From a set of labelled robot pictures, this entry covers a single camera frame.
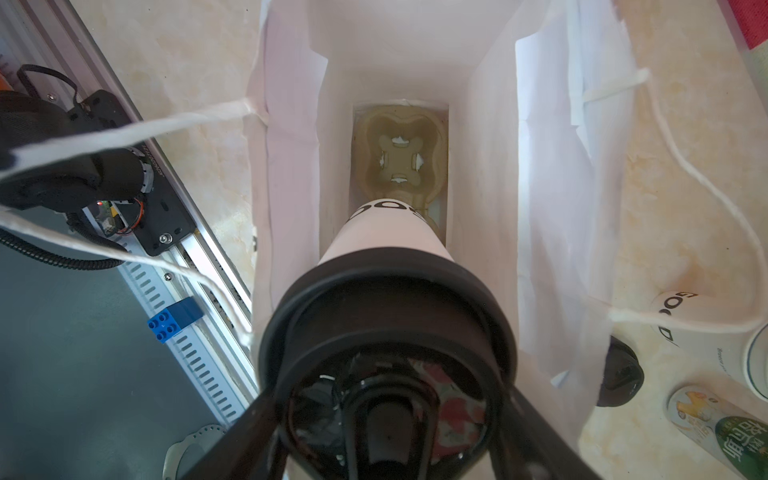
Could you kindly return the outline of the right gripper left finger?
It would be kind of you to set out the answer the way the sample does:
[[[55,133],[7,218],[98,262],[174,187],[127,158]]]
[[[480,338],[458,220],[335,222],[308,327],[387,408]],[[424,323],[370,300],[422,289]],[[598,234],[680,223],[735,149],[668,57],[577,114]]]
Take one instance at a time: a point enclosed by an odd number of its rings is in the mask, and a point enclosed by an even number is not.
[[[265,388],[183,479],[282,479],[288,450],[278,426],[274,389]]]

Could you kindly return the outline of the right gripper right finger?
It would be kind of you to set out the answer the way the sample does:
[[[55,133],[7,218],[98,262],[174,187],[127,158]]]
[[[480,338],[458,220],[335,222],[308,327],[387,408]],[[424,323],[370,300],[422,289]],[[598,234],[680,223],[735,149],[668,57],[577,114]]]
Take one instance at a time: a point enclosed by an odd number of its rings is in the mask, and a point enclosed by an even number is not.
[[[496,479],[599,479],[515,387],[500,407],[488,453]]]

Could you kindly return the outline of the black cup lid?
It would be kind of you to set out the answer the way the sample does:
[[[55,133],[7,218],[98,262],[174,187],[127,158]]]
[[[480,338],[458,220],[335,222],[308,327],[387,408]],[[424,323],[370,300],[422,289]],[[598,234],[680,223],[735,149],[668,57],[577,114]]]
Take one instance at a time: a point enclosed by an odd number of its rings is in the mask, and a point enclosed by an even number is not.
[[[476,276],[386,247],[300,277],[258,364],[280,440],[311,478],[458,479],[497,438],[517,355]]]
[[[615,408],[627,404],[642,388],[644,379],[644,371],[634,350],[612,336],[597,406]]]

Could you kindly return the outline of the white paper coffee cup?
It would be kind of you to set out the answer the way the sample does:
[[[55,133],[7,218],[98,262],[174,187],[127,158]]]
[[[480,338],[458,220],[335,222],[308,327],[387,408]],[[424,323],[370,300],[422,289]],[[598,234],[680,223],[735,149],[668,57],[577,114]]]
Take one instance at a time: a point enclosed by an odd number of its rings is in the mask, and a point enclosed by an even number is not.
[[[409,204],[379,199],[360,206],[320,258],[320,264],[356,251],[406,248],[453,258],[426,219]]]

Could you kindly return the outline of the white paper gift bag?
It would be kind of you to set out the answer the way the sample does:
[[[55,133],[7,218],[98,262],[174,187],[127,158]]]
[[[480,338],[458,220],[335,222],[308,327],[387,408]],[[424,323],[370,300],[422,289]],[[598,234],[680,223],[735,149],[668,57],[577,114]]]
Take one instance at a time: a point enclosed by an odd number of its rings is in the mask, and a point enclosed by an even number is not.
[[[746,333],[767,318],[763,246],[675,143],[649,70],[609,1],[271,1],[246,95],[104,133],[14,147],[16,179],[93,153],[240,119],[259,236],[245,344],[289,286],[337,250],[350,187],[419,214],[446,196],[452,256],[489,282],[523,352],[523,391],[575,445],[617,323]],[[675,162],[724,207],[756,257],[756,293],[730,319],[611,302],[621,156],[644,87]]]

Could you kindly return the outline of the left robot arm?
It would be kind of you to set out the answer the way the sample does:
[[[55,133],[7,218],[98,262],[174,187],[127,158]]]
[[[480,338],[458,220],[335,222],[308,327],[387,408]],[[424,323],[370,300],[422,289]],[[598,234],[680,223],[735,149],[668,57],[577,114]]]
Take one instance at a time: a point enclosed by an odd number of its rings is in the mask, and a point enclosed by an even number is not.
[[[85,133],[93,119],[77,106],[64,111],[32,96],[1,93],[1,152],[52,138]],[[90,153],[26,170],[1,180],[1,205],[17,210],[44,207],[76,213],[98,201],[130,201],[150,192],[154,171],[130,148]]]

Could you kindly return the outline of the blue small block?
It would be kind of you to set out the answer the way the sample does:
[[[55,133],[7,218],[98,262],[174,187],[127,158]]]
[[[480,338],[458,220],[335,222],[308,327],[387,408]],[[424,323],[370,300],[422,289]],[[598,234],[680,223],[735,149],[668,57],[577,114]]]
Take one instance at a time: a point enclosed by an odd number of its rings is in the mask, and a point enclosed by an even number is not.
[[[204,316],[193,297],[173,303],[147,321],[147,326],[160,343],[166,343],[189,325]]]

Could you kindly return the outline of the green drink can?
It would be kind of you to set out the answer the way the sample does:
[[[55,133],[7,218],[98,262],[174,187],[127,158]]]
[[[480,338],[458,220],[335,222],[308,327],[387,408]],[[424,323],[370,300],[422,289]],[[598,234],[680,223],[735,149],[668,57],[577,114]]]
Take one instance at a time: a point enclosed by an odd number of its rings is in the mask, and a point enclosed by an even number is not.
[[[742,479],[767,477],[767,424],[704,387],[671,394],[666,416],[686,437]]]

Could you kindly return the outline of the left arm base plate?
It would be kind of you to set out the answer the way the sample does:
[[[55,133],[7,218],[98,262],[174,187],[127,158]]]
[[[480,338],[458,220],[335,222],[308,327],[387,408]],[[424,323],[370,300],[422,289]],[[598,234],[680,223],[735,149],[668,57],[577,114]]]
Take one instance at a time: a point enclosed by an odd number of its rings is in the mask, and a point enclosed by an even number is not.
[[[118,98],[98,90],[68,112],[79,133],[100,132],[131,123]],[[132,236],[146,254],[158,256],[196,231],[156,156],[145,141],[90,156],[102,183],[100,201],[118,204],[115,235]]]

